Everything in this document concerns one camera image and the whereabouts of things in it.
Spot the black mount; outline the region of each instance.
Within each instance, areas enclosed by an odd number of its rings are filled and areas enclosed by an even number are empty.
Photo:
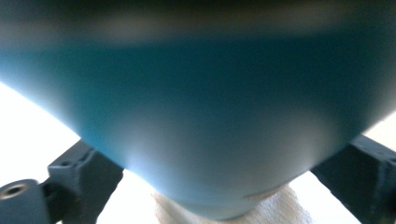
[[[395,151],[361,135],[311,171],[361,223],[395,223]]]
[[[26,179],[0,188],[0,223],[96,223],[123,169],[79,141],[48,170],[42,184]]]

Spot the blue curved surface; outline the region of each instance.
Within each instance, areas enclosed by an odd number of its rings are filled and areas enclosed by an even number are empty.
[[[396,108],[384,32],[74,40],[2,50],[0,81],[192,212],[228,218]]]

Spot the blurry object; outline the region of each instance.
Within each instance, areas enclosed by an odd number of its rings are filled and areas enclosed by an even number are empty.
[[[30,4],[2,8],[0,81],[204,217],[396,108],[394,4]]]
[[[44,183],[28,179],[0,188],[1,223],[94,224],[122,170],[79,141],[49,165]]]

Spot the screw hole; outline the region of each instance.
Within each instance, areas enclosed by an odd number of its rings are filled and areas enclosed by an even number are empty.
[[[3,192],[0,192],[0,200],[16,197],[26,191],[27,188],[28,187],[25,184],[11,186],[3,190]]]

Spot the black plastic bracket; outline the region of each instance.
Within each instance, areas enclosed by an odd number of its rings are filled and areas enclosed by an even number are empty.
[[[361,223],[395,223],[395,151],[361,135],[311,171]]]
[[[79,141],[48,170],[42,184],[20,180],[0,188],[0,223],[96,223],[123,169]]]

